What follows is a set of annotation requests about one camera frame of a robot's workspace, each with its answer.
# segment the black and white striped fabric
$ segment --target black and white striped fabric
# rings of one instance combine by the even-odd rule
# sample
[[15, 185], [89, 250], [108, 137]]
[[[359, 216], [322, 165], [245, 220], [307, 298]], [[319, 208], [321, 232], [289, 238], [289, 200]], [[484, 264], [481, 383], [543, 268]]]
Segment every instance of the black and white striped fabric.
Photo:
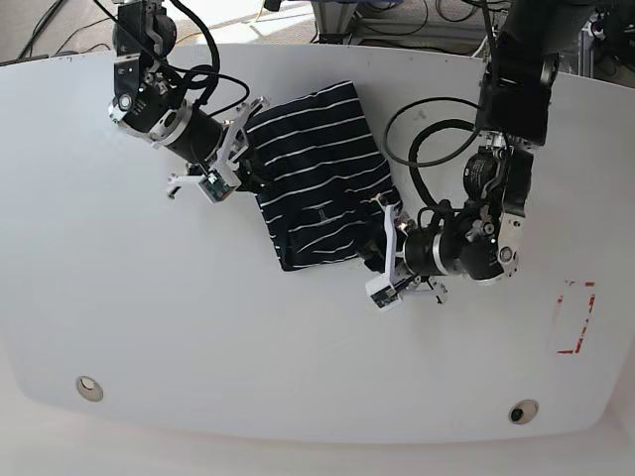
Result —
[[357, 256], [383, 212], [401, 203], [352, 82], [274, 107], [247, 125], [263, 180], [256, 198], [285, 271]]

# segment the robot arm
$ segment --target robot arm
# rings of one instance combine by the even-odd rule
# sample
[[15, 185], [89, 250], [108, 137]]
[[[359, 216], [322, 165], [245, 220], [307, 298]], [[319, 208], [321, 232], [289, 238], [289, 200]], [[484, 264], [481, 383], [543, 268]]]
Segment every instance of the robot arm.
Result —
[[[543, 146], [547, 138], [558, 52], [573, 42], [594, 8], [594, 2], [572, 1], [513, 0], [481, 82], [479, 104], [470, 104], [478, 111], [475, 124], [442, 121], [423, 131], [413, 143], [410, 163], [406, 165], [411, 167], [413, 181], [427, 208], [420, 211], [418, 223], [408, 216], [395, 221], [395, 229], [401, 234], [400, 249], [392, 254], [396, 271], [384, 273], [381, 283], [377, 279], [367, 285], [368, 294], [382, 310], [399, 302], [399, 292], [411, 289], [413, 283], [428, 284], [438, 302], [443, 303], [446, 290], [431, 281], [433, 277], [466, 275], [490, 285], [517, 272], [534, 161], [530, 151]], [[484, 17], [486, 28], [490, 28], [487, 14]], [[489, 43], [494, 44], [493, 35]], [[455, 102], [468, 103], [460, 99]], [[384, 135], [384, 149], [395, 159], [386, 146], [389, 127]], [[485, 144], [464, 170], [463, 187], [468, 199], [462, 209], [451, 208], [447, 200], [437, 203], [419, 175], [421, 165], [417, 164], [419, 147], [428, 136], [456, 127], [473, 130], [464, 149], [478, 135], [485, 137]], [[447, 162], [456, 155], [436, 162]], [[434, 213], [425, 227], [421, 226], [423, 211]], [[387, 249], [386, 256], [389, 255], [391, 250]]]
[[[110, 118], [128, 134], [155, 148], [166, 147], [187, 162], [183, 176], [170, 177], [169, 198], [182, 186], [194, 184], [212, 202], [219, 202], [240, 186], [236, 161], [249, 148], [243, 128], [266, 103], [262, 98], [244, 103], [235, 121], [222, 124], [202, 111], [218, 85], [220, 55], [200, 19], [179, 0], [172, 1], [203, 26], [211, 64], [190, 70], [169, 65], [167, 56], [176, 44], [177, 27], [167, 16], [163, 0], [113, 0], [119, 7], [113, 32], [117, 60]], [[186, 99], [190, 90], [202, 91], [194, 103]]]

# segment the white table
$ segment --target white table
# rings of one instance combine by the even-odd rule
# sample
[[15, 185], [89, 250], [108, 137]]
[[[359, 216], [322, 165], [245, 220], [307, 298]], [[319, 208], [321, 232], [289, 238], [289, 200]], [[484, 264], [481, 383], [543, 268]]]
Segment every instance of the white table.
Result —
[[[415, 99], [475, 100], [482, 73], [475, 59], [368, 48], [221, 53], [223, 72], [274, 104], [352, 79], [376, 137]], [[173, 57], [204, 60], [203, 48]], [[513, 438], [584, 429], [602, 415], [635, 331], [631, 90], [558, 80], [513, 280], [448, 279], [446, 305], [410, 297], [380, 314], [359, 262], [282, 273], [250, 195], [217, 206], [196, 190], [166, 200], [181, 163], [110, 124], [111, 74], [110, 55], [0, 69], [10, 85], [0, 92], [0, 326], [27, 396], [123, 421], [333, 442]], [[223, 85], [210, 107], [237, 93]], [[473, 118], [454, 105], [425, 115], [398, 123], [402, 154], [431, 121]], [[460, 134], [431, 140], [430, 157]], [[433, 194], [458, 200], [462, 167], [431, 171]], [[393, 171], [416, 210], [407, 171]], [[566, 280], [597, 283], [574, 355], [552, 345]], [[80, 375], [101, 384], [101, 403], [79, 396]], [[525, 399], [540, 413], [512, 425], [508, 412]]]

